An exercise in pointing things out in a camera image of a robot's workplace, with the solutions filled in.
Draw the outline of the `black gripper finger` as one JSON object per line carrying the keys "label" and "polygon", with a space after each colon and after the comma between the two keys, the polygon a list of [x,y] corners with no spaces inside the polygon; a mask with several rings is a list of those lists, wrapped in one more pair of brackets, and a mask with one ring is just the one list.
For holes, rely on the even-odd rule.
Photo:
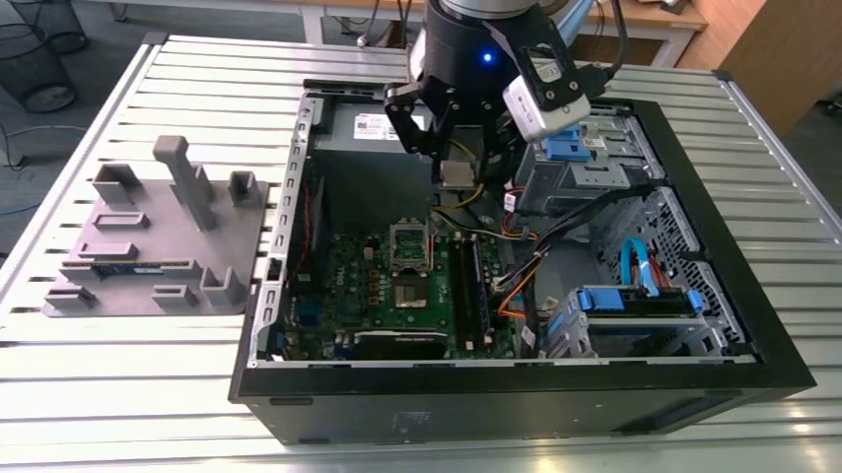
{"label": "black gripper finger", "polygon": [[475,177],[476,183],[484,185],[492,158],[515,147],[520,134],[512,114],[499,101],[480,99],[478,117],[483,141]]}
{"label": "black gripper finger", "polygon": [[[427,129],[414,121],[416,105],[432,114]],[[452,136],[463,104],[462,94],[443,82],[390,84],[384,110],[404,150],[431,158],[431,182],[440,183],[440,163],[447,159],[447,141]]]}

